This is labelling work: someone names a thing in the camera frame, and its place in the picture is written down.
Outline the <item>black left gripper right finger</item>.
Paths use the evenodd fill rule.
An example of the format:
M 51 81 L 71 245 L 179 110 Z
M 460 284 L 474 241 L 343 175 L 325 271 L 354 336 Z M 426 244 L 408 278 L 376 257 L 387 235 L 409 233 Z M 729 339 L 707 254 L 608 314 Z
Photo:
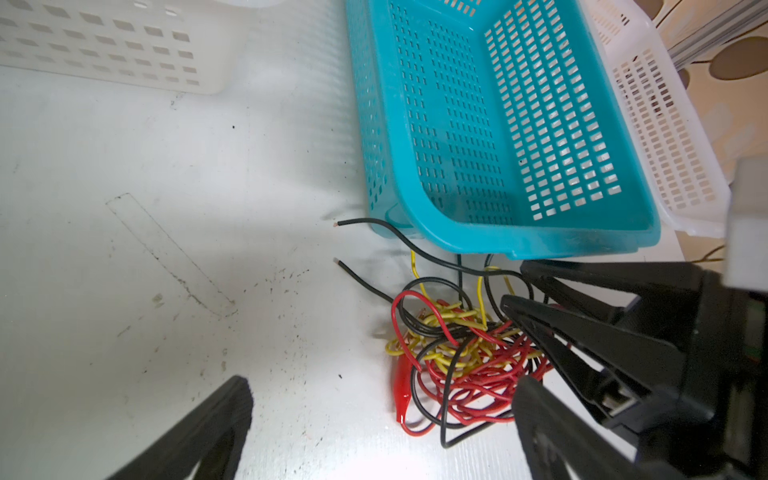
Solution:
M 682 479 L 662 462 L 634 464 L 531 377 L 518 382 L 512 409 L 534 479 Z

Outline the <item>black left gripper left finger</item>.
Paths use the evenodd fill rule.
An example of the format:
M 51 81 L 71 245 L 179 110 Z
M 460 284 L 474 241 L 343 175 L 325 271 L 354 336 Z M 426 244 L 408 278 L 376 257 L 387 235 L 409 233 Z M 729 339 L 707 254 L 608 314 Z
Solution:
M 252 422 L 253 396 L 235 375 L 113 479 L 233 479 Z

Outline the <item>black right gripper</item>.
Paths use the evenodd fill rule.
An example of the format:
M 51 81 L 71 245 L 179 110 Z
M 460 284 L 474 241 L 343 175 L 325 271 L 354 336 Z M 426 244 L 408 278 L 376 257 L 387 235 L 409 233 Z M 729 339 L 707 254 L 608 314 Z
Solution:
M 503 311 L 636 461 L 689 478 L 766 478 L 765 293 L 686 262 L 528 260 L 520 273 L 586 316 L 511 295 Z M 571 282 L 636 298 L 612 306 Z

